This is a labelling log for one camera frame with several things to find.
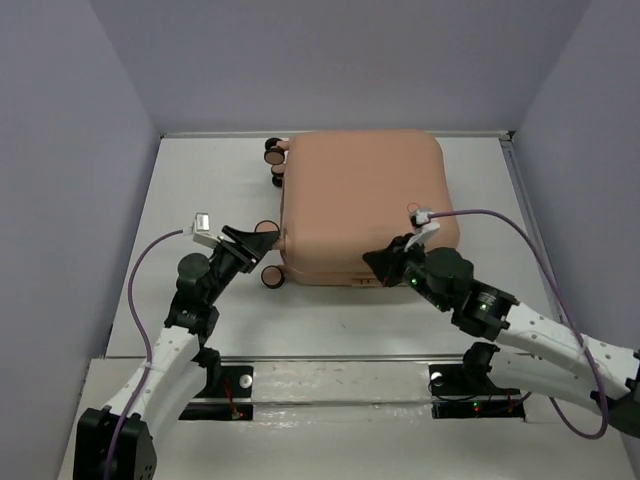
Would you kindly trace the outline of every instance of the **screw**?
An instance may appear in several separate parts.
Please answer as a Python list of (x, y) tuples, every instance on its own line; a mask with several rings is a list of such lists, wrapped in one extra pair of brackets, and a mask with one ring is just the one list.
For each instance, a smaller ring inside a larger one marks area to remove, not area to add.
[(240, 377), (238, 383), (242, 388), (249, 388), (251, 385), (253, 385), (253, 378), (251, 377), (251, 375), (245, 373)]
[(440, 372), (433, 372), (431, 374), (430, 380), (431, 380), (431, 385), (435, 387), (441, 387), (442, 385), (444, 385), (444, 377)]

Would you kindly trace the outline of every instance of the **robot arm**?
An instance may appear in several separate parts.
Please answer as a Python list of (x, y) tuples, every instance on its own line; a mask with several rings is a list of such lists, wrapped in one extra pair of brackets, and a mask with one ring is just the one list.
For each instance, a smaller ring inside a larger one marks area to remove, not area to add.
[(143, 362), (101, 410), (87, 409), (78, 420), (74, 480), (153, 478), (155, 447), (167, 429), (199, 392), (220, 380), (220, 353), (205, 347), (219, 317), (217, 298), (236, 274), (250, 273), (279, 237), (277, 231), (249, 233), (225, 226), (228, 239), (214, 238), (206, 214), (196, 215), (184, 233), (213, 254), (192, 253), (178, 264), (177, 291), (152, 363)]
[[(501, 352), (492, 343), (476, 343), (467, 351), (463, 368), (478, 382), (499, 388), (521, 388), (581, 405), (602, 413), (609, 424), (640, 437), (640, 362), (633, 350), (573, 332), (545, 318), (514, 296), (474, 279), (473, 264), (451, 248), (425, 253), (423, 244), (437, 232), (437, 220), (420, 209), (411, 214), (414, 233), (396, 237), (383, 250), (363, 260), (383, 286), (405, 283), (437, 309), (452, 312), (451, 323), (463, 332), (530, 355)], [(588, 348), (600, 374), (607, 405), (600, 401)]]

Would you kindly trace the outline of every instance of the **pink suitcase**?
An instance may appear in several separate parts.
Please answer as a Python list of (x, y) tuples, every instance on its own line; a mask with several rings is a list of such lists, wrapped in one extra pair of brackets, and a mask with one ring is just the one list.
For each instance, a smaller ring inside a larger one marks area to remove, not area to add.
[[(282, 265), (262, 271), (269, 288), (285, 277), (304, 285), (380, 286), (362, 260), (411, 231), (408, 212), (451, 210), (442, 149), (420, 130), (325, 131), (289, 141), (267, 140), (264, 159), (282, 188), (279, 225), (264, 220), (256, 231), (279, 229)], [(425, 248), (456, 247), (455, 217)]]

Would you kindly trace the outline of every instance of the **lavender wall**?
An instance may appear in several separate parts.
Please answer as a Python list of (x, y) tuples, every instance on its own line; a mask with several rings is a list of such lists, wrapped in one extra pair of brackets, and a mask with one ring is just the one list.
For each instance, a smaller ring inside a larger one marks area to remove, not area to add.
[(159, 139), (85, 0), (0, 14), (0, 477), (57, 478)]
[(515, 129), (587, 0), (91, 0), (163, 132)]
[[(640, 2), (594, 2), (516, 134), (558, 282), (585, 332), (640, 348)], [(640, 441), (627, 446), (640, 473)]]

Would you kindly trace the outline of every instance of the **white table surface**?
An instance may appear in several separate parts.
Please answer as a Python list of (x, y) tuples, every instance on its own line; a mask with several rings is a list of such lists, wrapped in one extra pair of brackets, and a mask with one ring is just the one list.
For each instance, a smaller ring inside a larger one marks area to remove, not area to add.
[[(488, 208), (525, 225), (495, 138), (439, 138), (454, 208)], [(281, 191), (262, 160), (264, 138), (164, 139), (138, 228), (131, 264), (155, 238), (209, 212), (212, 228), (252, 230), (278, 220)], [(515, 294), (544, 315), (551, 309), (535, 260), (509, 226), (489, 217), (459, 218), (459, 250), (476, 278)], [(176, 266), (186, 254), (210, 253), (184, 237), (157, 246), (143, 263), (135, 303), (157, 337), (175, 292)], [(280, 263), (270, 252), (252, 275), (239, 275), (220, 297), (220, 321), (209, 345), (225, 356), (410, 355), (462, 353), (472, 340), (409, 289), (304, 287), (269, 290), (262, 266)], [(142, 356), (125, 292), (107, 356)]]
[[(78, 416), (102, 405), (137, 367), (134, 359), (94, 360)], [(157, 449), (155, 480), (633, 480), (620, 434), (583, 440), (549, 401), (533, 396), (519, 419), (434, 420), (427, 366), (397, 363), (256, 364), (252, 422), (178, 422)], [(296, 401), (415, 400), (416, 405), (269, 405)], [(576, 426), (599, 419), (563, 404)], [(59, 480), (70, 480), (75, 426)]]

